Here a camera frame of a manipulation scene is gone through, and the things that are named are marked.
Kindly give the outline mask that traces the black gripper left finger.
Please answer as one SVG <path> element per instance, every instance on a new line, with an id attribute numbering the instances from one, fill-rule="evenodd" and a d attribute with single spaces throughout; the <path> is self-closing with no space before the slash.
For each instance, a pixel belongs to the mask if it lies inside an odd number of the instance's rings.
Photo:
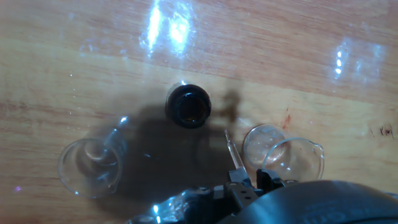
<path id="1" fill-rule="evenodd" d="M 243 167 L 228 174 L 229 182 L 214 187 L 216 215 L 236 215 L 259 198 Z"/>

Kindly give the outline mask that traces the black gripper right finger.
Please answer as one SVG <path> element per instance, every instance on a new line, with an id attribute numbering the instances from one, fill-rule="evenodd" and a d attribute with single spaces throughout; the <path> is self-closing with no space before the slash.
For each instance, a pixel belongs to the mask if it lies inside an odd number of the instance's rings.
<path id="1" fill-rule="evenodd" d="M 256 183 L 257 188 L 261 190 L 275 190 L 290 184 L 297 184 L 298 181 L 284 180 L 273 170 L 258 169 L 256 171 Z"/>

